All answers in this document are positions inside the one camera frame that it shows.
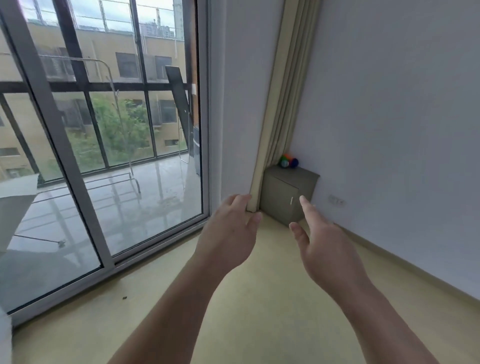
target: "cabinet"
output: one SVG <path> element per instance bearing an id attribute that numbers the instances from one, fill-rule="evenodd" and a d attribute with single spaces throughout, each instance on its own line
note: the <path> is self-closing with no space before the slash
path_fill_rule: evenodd
<path id="1" fill-rule="evenodd" d="M 299 197 L 309 201 L 320 176 L 304 168 L 280 168 L 265 170 L 260 195 L 260 209 L 284 225 L 301 220 L 304 215 Z"/>

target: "finger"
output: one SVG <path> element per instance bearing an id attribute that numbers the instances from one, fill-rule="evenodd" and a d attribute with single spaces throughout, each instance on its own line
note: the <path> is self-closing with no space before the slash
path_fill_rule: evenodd
<path id="1" fill-rule="evenodd" d="M 238 194 L 232 202 L 232 208 L 245 211 L 247 203 L 252 198 L 251 194 Z"/>
<path id="2" fill-rule="evenodd" d="M 288 227 L 299 245 L 300 252 L 303 253 L 305 249 L 307 249 L 308 244 L 310 244 L 310 239 L 308 238 L 307 233 L 297 222 L 291 222 Z"/>
<path id="3" fill-rule="evenodd" d="M 247 222 L 247 230 L 253 234 L 257 235 L 258 226 L 260 225 L 260 221 L 262 221 L 262 213 L 255 212 Z"/>
<path id="4" fill-rule="evenodd" d="M 239 194 L 231 194 L 225 200 L 223 200 L 222 205 L 230 206 L 232 204 L 233 200 L 235 200 L 235 197 L 237 197 L 238 195 Z"/>
<path id="5" fill-rule="evenodd" d="M 328 220 L 313 206 L 305 196 L 300 196 L 300 204 L 305 214 L 305 219 L 307 220 L 308 226 L 321 223 L 328 224 Z"/>

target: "yellow vinyl floor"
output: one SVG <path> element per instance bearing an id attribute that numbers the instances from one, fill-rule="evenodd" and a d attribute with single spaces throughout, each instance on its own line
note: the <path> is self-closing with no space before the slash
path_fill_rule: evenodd
<path id="1" fill-rule="evenodd" d="M 190 237 L 20 327 L 13 337 L 13 362 L 105 363 L 175 278 L 197 239 Z M 480 363 L 476 305 L 357 248 L 373 282 L 441 363 Z M 265 216 L 252 255 L 212 298 L 192 363 L 364 359 L 342 312 L 305 273 L 288 229 Z"/>

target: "beige baseboard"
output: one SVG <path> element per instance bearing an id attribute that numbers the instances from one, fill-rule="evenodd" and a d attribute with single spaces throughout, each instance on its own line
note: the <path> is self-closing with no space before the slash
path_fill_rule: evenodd
<path id="1" fill-rule="evenodd" d="M 402 267 L 403 269 L 406 269 L 407 271 L 417 275 L 418 277 L 422 278 L 423 280 L 429 282 L 431 285 L 447 292 L 448 294 L 464 301 L 467 302 L 476 308 L 480 309 L 480 301 L 477 300 L 475 297 L 470 296 L 469 294 L 459 290 L 458 288 L 452 286 L 451 284 L 441 280 L 440 278 L 437 278 L 433 276 L 432 274 L 424 271 L 421 268 L 418 268 L 417 266 L 411 264 L 410 262 L 407 262 L 406 260 L 396 256 L 395 254 L 385 250 L 384 248 L 381 248 L 374 243 L 362 238 L 361 236 L 358 236 L 357 234 L 351 232 L 348 229 L 343 228 L 340 226 L 341 229 L 349 236 L 350 239 L 352 239 L 354 242 L 357 244 L 363 246 L 364 248 L 384 257 L 385 259 L 388 259 L 392 263 Z"/>

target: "wall socket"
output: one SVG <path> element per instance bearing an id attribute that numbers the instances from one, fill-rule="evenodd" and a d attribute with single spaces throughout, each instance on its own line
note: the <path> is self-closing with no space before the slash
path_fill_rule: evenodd
<path id="1" fill-rule="evenodd" d="M 342 200 L 341 198 L 338 198 L 336 196 L 333 196 L 332 194 L 328 196 L 328 202 L 330 202 L 332 205 L 335 206 L 345 206 L 345 200 Z"/>

